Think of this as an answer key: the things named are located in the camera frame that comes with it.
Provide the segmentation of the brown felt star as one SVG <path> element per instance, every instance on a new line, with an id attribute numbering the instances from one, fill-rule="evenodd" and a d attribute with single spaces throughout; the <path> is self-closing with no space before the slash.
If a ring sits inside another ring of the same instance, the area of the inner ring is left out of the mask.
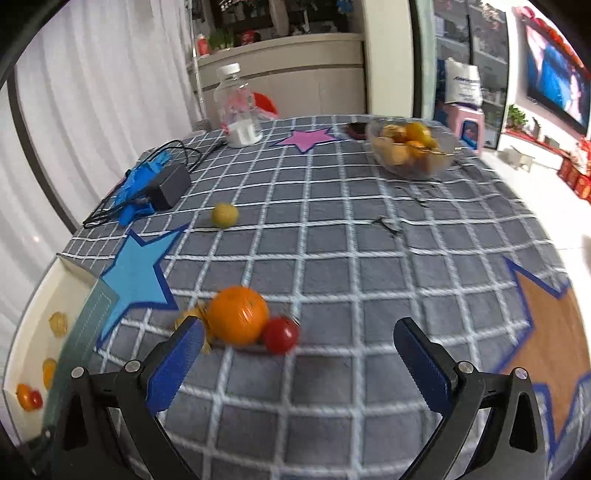
<path id="1" fill-rule="evenodd" d="M 528 371 L 534 390 L 544 396 L 549 456 L 559 448 L 580 385 L 590 379 L 590 353 L 572 283 L 554 288 L 509 258 L 504 259 L 515 283 L 527 327 L 516 345 L 495 367 L 509 373 Z"/>

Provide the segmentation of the blue felt star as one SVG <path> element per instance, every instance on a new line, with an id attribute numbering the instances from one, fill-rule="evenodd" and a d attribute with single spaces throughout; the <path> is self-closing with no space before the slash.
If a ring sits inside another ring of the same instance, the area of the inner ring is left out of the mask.
<path id="1" fill-rule="evenodd" d="M 160 262 L 184 234 L 187 224 L 145 241 L 129 230 L 101 280 L 118 296 L 105 320 L 95 346 L 100 348 L 129 309 L 176 310 Z"/>

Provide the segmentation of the red tomato in tray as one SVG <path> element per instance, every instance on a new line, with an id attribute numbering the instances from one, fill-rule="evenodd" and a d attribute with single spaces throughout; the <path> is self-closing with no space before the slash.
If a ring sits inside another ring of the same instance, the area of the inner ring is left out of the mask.
<path id="1" fill-rule="evenodd" d="M 33 410 L 39 410 L 43 406 L 43 399 L 39 391 L 32 390 L 29 395 L 31 408 Z"/>

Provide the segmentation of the pink felt star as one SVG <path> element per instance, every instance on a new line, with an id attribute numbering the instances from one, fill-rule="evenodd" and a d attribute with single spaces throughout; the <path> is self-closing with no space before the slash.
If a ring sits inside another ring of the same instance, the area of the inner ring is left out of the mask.
<path id="1" fill-rule="evenodd" d="M 298 152 L 305 154 L 317 145 L 328 144 L 338 140 L 339 138 L 332 134 L 329 128 L 308 131 L 293 130 L 286 138 L 276 142 L 276 146 L 295 147 Z"/>

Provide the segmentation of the glass fruit bowl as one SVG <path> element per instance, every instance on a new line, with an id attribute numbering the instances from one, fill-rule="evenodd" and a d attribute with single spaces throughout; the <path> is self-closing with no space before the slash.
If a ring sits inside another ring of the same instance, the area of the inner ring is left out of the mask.
<path id="1" fill-rule="evenodd" d="M 403 118 L 375 118 L 366 138 L 376 162 L 406 180 L 429 180 L 452 166 L 462 145 L 439 123 Z"/>

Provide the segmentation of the red gift boxes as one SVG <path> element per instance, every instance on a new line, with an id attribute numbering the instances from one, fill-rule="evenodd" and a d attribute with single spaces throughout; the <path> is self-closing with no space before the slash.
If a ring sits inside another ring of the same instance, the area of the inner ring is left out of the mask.
<path id="1" fill-rule="evenodd" d="M 575 195 L 588 203 L 591 202 L 590 159 L 590 141 L 582 137 L 573 152 L 563 151 L 557 171 L 557 176 Z"/>

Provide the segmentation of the red plastic stool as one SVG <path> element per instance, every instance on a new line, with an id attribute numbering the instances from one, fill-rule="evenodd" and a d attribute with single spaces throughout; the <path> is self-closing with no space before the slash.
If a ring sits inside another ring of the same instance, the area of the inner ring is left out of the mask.
<path id="1" fill-rule="evenodd" d="M 254 103 L 256 103 L 256 109 L 259 110 L 260 114 L 269 118 L 279 117 L 279 112 L 277 111 L 276 105 L 269 97 L 259 92 L 254 92 L 253 98 Z"/>

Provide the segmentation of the clear plastic bottle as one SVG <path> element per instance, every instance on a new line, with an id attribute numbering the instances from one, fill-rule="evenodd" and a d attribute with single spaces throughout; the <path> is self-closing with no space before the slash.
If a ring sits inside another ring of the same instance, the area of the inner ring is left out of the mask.
<path id="1" fill-rule="evenodd" d="M 213 97 L 226 142 L 232 148 L 256 144 L 263 138 L 263 132 L 252 91 L 240 77 L 239 64 L 223 65 L 216 75 L 219 83 Z"/>

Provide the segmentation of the wall television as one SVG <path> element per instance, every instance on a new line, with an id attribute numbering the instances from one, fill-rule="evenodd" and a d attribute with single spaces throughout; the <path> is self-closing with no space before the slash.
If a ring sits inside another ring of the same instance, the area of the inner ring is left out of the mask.
<path id="1" fill-rule="evenodd" d="M 527 95 L 586 135 L 590 121 L 590 81 L 566 50 L 533 22 L 524 24 Z"/>

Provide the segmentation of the white shopping bag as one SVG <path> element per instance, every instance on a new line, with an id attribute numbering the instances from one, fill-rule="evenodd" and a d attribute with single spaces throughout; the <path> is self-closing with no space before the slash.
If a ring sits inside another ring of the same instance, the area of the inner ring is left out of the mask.
<path id="1" fill-rule="evenodd" d="M 476 65 L 445 60 L 445 102 L 480 108 L 483 103 L 481 77 Z"/>

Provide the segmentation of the large orange mandarin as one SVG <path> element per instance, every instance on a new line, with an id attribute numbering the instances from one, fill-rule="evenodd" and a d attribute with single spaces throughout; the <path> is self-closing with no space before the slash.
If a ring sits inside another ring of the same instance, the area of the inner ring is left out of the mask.
<path id="1" fill-rule="evenodd" d="M 235 285 L 214 296 L 205 320 L 214 338 L 232 346 L 247 346 L 259 341 L 270 320 L 270 309 L 255 290 Z"/>

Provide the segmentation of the yellow-green round fruit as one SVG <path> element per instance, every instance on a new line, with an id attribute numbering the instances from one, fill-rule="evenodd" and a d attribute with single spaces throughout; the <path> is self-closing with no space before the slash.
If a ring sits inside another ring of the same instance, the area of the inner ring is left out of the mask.
<path id="1" fill-rule="evenodd" d="M 235 205 L 217 203 L 211 212 L 211 222 L 218 229 L 230 228 L 238 223 L 239 211 Z"/>

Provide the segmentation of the pink plastic stool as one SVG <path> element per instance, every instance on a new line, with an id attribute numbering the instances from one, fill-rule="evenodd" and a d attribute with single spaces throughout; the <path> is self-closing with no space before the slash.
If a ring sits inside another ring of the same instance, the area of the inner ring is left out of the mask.
<path id="1" fill-rule="evenodd" d="M 468 147 L 480 154 L 484 146 L 485 116 L 481 108 L 439 102 L 434 119 L 447 126 Z"/>

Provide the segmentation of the white kitchen counter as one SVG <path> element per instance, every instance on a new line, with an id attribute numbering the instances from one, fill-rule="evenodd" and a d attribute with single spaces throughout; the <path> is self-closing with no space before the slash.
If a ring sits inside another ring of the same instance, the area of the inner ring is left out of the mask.
<path id="1" fill-rule="evenodd" d="M 213 92 L 216 71 L 237 63 L 253 92 L 269 97 L 280 118 L 367 111 L 363 36 L 354 33 L 298 35 L 235 47 L 197 60 L 205 116 L 219 117 Z"/>

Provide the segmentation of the physalis in tray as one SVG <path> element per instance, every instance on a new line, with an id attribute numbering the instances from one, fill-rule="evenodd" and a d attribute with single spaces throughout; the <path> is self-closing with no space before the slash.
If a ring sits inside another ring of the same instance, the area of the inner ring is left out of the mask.
<path id="1" fill-rule="evenodd" d="M 63 338 L 68 332 L 67 315 L 63 312 L 54 312 L 49 320 L 49 327 L 56 338 Z"/>

